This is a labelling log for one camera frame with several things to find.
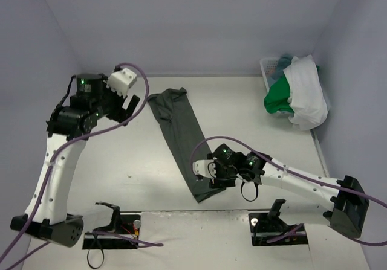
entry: dark green cloth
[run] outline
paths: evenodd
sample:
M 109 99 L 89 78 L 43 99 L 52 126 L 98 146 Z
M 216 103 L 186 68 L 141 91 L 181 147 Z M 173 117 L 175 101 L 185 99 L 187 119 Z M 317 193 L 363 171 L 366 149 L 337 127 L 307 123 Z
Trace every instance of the dark green cloth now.
M 264 99 L 266 111 L 274 114 L 277 111 L 288 111 L 294 113 L 288 103 L 290 98 L 290 87 L 284 73 L 269 89 L 267 96 Z
M 189 162 L 190 155 L 194 147 L 204 139 L 204 135 L 189 103 L 187 91 L 184 88 L 167 89 L 161 94 L 149 96 L 148 103 L 151 105 L 165 141 L 196 201 L 201 202 L 223 191 L 224 188 L 210 188 L 211 179 L 209 178 L 197 181 L 192 172 L 192 164 Z M 195 161 L 207 159 L 208 153 L 211 153 L 210 147 L 204 143 L 197 150 L 194 156 Z

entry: green cloth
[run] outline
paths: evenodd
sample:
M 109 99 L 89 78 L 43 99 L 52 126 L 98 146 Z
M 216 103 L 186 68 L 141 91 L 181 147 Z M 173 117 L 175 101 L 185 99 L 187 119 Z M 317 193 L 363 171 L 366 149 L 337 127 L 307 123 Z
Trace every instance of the green cloth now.
M 269 89 L 267 96 L 264 99 L 266 111 L 274 114 L 277 111 L 288 111 L 294 113 L 288 103 L 290 98 L 290 87 L 285 74 L 279 78 Z

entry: black strap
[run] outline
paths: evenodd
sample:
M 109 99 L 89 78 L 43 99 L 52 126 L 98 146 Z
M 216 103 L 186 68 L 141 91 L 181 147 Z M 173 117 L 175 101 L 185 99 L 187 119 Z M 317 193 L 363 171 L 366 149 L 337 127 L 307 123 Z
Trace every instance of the black strap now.
M 242 194 L 242 197 L 247 200 L 248 202 L 253 202 L 255 201 L 257 198 L 258 198 L 258 195 L 259 195 L 259 190 L 258 190 L 258 184 L 256 184 L 254 182 L 254 186 L 255 186 L 255 198 L 254 199 L 246 199 L 245 196 L 243 195 L 243 187 L 244 187 L 244 184 L 245 182 L 242 182 L 241 184 L 241 194 Z
M 101 250 L 101 253 L 102 253 L 102 262 L 101 262 L 101 265 L 99 265 L 98 267 L 92 266 L 92 265 L 90 264 L 90 260 L 89 260 L 89 254 L 90 254 L 90 249 L 89 249 L 89 251 L 87 252 L 87 264 L 89 264 L 89 267 L 90 267 L 91 269 L 99 269 L 99 268 L 101 268 L 101 266 L 103 265 L 103 262 L 105 261 L 105 253 L 103 252 L 101 243 L 98 241 L 98 235 L 93 234 L 93 237 L 94 237 L 94 240 L 93 240 L 93 242 L 91 243 L 90 248 L 94 247 L 94 245 L 97 244 L 99 250 Z

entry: robotic arm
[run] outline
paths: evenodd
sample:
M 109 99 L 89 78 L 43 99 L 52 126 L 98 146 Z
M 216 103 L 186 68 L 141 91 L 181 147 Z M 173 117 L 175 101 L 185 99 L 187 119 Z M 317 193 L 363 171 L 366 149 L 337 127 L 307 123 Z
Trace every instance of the robotic arm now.
M 220 145 L 213 154 L 207 156 L 207 160 L 194 162 L 193 170 L 198 178 L 202 176 L 211 178 L 212 188 L 234 187 L 236 178 L 239 178 L 242 180 L 242 187 L 247 182 L 255 184 L 257 197 L 258 186 L 268 185 L 283 188 L 311 201 L 305 208 L 291 208 L 286 204 L 285 199 L 277 199 L 268 213 L 260 215 L 258 223 L 280 225 L 284 231 L 291 228 L 289 225 L 297 223 L 322 224 L 352 239 L 361 236 L 369 205 L 368 199 L 300 179 L 287 173 L 287 170 L 299 172 L 327 184 L 340 185 L 364 193 L 355 178 L 345 176 L 342 181 L 316 176 L 288 167 L 263 153 L 261 155 L 275 164 L 282 165 L 284 170 L 277 169 L 253 152 L 244 155 L 241 152 L 234 152 L 225 144 Z
M 70 93 L 71 82 L 76 79 L 77 92 L 70 97 L 70 105 L 63 106 Z M 94 229 L 112 231 L 119 226 L 119 207 L 98 202 L 88 213 L 75 216 L 67 213 L 67 199 L 71 181 L 80 154 L 87 140 L 79 140 L 66 147 L 54 164 L 50 159 L 55 151 L 74 138 L 91 132 L 97 120 L 107 117 L 118 123 L 127 120 L 140 99 L 133 96 L 126 109 L 123 108 L 129 88 L 137 76 L 127 68 L 116 68 L 107 77 L 103 74 L 79 74 L 72 76 L 68 92 L 56 106 L 47 121 L 47 150 L 41 175 L 32 200 L 23 216 L 12 219 L 11 229 L 20 231 L 32 214 L 42 187 L 48 166 L 53 166 L 41 204 L 26 233 L 38 239 L 71 247 L 77 243 L 82 231 Z

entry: white plastic basket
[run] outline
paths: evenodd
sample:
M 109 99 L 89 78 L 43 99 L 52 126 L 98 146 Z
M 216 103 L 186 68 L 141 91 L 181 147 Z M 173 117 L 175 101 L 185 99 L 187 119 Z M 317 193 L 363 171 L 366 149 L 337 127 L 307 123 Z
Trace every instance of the white plastic basket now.
M 278 60 L 278 57 L 265 57 L 259 61 L 267 92 L 269 89 L 267 78 L 274 73 L 274 70 L 277 68 Z

